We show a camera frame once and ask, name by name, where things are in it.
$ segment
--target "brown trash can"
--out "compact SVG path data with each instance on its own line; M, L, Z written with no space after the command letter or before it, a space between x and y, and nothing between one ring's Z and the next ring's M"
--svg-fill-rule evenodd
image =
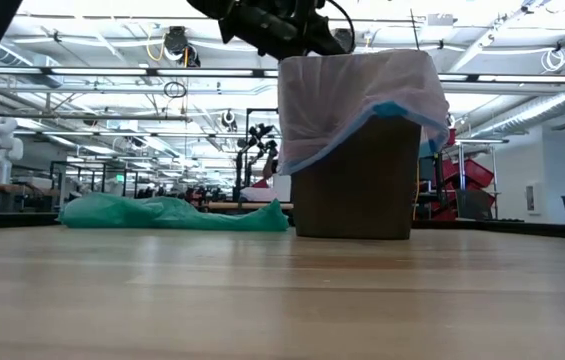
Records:
M298 236L408 239L421 126L374 117L330 154L292 175Z

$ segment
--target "wooden table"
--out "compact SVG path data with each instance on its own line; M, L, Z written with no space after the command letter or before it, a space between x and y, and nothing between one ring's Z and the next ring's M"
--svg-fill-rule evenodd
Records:
M565 359L565 239L0 230L0 359Z

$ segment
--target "white plastic bag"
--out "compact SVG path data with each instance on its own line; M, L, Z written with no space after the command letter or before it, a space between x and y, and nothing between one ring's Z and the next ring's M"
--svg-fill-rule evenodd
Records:
M326 156L374 114L422 125L421 156L448 140L449 104L426 52L293 57L278 81L281 174Z

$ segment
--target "warehouse ceiling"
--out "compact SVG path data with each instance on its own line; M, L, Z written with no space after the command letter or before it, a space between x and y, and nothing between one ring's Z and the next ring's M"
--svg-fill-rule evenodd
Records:
M565 0L338 2L353 19L358 53L419 46L431 55L440 73L565 75ZM527 4L530 11L520 14ZM342 14L329 4L320 12L329 16L332 30L348 28ZM13 64L20 66L171 69L183 66L172 56L160 55L162 37L171 26L186 27L202 69L276 68L275 59L258 56L239 39L223 44L217 22L204 18L184 0L24 0L1 48L16 54ZM275 78L58 76L52 81L55 85L50 86L48 81L0 75L0 112L53 115L19 120L23 130L33 131L224 134L231 131L226 127L227 111L244 133L247 108L277 107ZM165 96L165 84L171 81L184 84L187 96ZM457 83L444 88L460 130L488 122L536 96L565 91L565 85L522 85ZM109 118L79 119L85 114ZM123 120L111 118L116 116ZM251 114L250 123L279 129L274 111ZM126 136L55 138L69 147L80 145L83 155L95 155L91 147L101 156L156 156L164 158L158 168L181 173L195 168L204 176L217 178L219 172L226 179L232 176L231 158L237 150L237 140L230 137L138 137L140 142ZM174 156L190 162L170 161Z

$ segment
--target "table surface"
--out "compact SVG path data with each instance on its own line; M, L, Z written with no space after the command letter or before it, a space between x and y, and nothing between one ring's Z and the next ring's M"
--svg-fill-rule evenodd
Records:
M565 359L565 239L0 230L0 359Z

